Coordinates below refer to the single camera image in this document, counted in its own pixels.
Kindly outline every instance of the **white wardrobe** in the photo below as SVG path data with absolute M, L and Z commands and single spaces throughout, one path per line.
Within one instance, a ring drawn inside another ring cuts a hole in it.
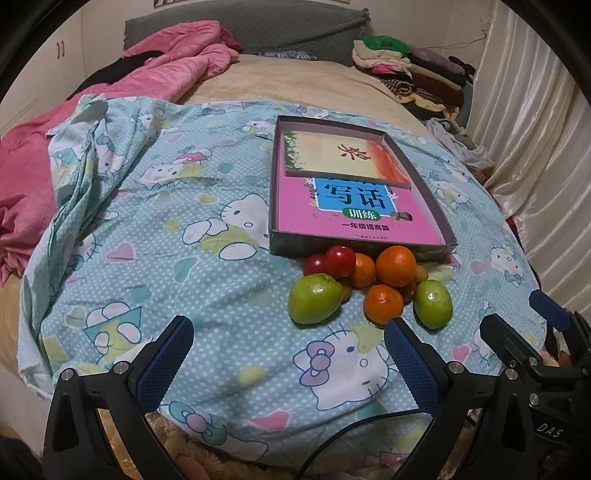
M 12 126 L 48 112 L 86 78 L 82 10 L 37 50 L 0 103 L 0 136 Z

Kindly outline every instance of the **wall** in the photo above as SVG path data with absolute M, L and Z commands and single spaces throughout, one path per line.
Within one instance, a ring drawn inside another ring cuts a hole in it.
M 420 47 L 444 46 L 481 37 L 481 17 L 489 14 L 492 0 L 350 0 L 349 8 L 368 8 L 369 33 L 390 35 Z M 186 5 L 189 1 L 177 5 Z M 177 5 L 161 7 L 174 8 Z M 125 20 L 154 12 L 152 0 L 90 0 L 83 8 L 83 36 L 87 71 L 94 72 L 121 55 Z M 436 48 L 478 66 L 484 41 L 465 48 Z

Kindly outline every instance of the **cherry tomato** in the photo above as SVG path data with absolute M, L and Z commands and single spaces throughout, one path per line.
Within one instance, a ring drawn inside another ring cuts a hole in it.
M 304 276 L 312 275 L 312 273 L 326 273 L 326 266 L 324 264 L 324 254 L 314 254 L 308 257 L 304 263 Z
M 332 277 L 350 277 L 355 272 L 355 252 L 349 247 L 335 245 L 326 252 L 324 264 Z

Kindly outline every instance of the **green fruit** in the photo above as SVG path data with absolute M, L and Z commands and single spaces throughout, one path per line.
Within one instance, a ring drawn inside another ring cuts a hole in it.
M 453 315 L 452 298 L 443 283 L 425 280 L 418 284 L 414 311 L 427 328 L 439 328 L 449 322 Z
M 339 308 L 342 296 L 343 286 L 330 275 L 306 275 L 291 286 L 287 309 L 296 323 L 318 323 Z

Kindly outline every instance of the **black cable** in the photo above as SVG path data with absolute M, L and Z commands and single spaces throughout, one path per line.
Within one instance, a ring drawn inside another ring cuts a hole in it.
M 312 464 L 312 462 L 316 459 L 316 457 L 318 457 L 318 455 L 320 455 L 322 453 L 322 451 L 326 447 L 328 447 L 328 445 L 330 445 L 331 443 L 333 443 L 339 437 L 343 436 L 345 433 L 353 430 L 354 428 L 361 427 L 361 425 L 365 425 L 366 423 L 370 423 L 370 422 L 372 422 L 374 420 L 386 420 L 386 419 L 391 419 L 391 418 L 394 418 L 394 417 L 404 417 L 406 415 L 415 415 L 416 413 L 425 413 L 425 412 L 423 412 L 419 408 L 415 408 L 413 410 L 396 411 L 396 412 L 393 412 L 393 413 L 384 413 L 382 415 L 376 415 L 374 417 L 368 417 L 368 418 L 363 419 L 363 420 L 358 420 L 358 421 L 352 423 L 351 425 L 347 425 L 344 429 L 339 430 L 332 437 L 330 437 L 328 440 L 326 440 L 322 445 L 320 445 L 314 451 L 314 453 L 312 453 L 312 455 L 310 455 L 306 459 L 306 461 L 304 462 L 304 464 L 300 467 L 300 469 L 296 473 L 296 475 L 294 477 L 294 480 L 300 480 L 302 478 L 302 476 L 304 475 L 304 473 L 306 472 L 306 470 L 308 470 L 308 467 Z

